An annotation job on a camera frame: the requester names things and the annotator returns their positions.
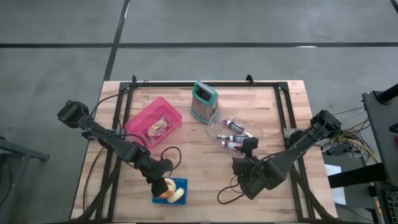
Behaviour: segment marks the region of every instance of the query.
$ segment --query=clear plastic tray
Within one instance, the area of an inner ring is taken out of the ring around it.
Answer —
[[[229,128],[224,121],[232,121],[243,127],[242,133],[234,131]],[[212,138],[213,142],[220,146],[223,150],[229,150],[230,153],[235,157],[243,157],[244,155],[240,153],[237,149],[231,149],[228,146],[224,146],[223,142],[228,142],[229,139],[217,138],[217,135],[233,136],[233,135],[247,135],[249,137],[256,137],[260,141],[264,132],[261,128],[255,127],[246,121],[243,121],[239,117],[233,115],[226,108],[219,107],[219,110],[211,118],[210,122],[206,127],[206,133]]]

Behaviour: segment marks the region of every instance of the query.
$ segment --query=gray floor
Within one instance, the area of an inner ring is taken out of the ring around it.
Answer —
[[[123,0],[0,2],[0,43],[110,43]],[[132,0],[121,42],[397,42],[388,0]],[[68,219],[87,142],[56,119],[93,107],[110,49],[0,49],[0,135],[51,153],[33,162],[13,223]],[[395,83],[398,48],[119,49],[111,80],[305,80],[313,113],[361,106]],[[354,113],[339,118],[345,119]],[[361,114],[344,126],[366,118]],[[365,140],[376,147],[370,129]],[[338,208],[347,220],[363,221]]]

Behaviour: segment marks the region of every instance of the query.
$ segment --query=green grater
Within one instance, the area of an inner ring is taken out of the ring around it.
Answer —
[[[218,93],[212,87],[196,81],[192,90],[191,114],[206,124],[218,109]]]

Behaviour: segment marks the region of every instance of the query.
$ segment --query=white paper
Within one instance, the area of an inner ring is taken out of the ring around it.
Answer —
[[[326,173],[328,176],[333,175],[333,174],[339,174],[341,173],[341,167],[340,166],[333,166],[333,165],[327,165],[325,164],[326,167]],[[333,200],[336,203],[345,205],[346,204],[346,197],[344,195],[344,188],[343,187],[338,187],[335,189],[331,190],[331,194],[333,196]]]

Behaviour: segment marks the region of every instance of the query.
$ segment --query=blue container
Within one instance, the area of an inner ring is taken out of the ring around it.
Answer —
[[[166,205],[185,205],[187,203],[188,180],[184,178],[170,178],[175,182],[175,189],[184,189],[184,195],[174,203],[169,203],[166,198],[152,197],[152,203],[166,204]]]

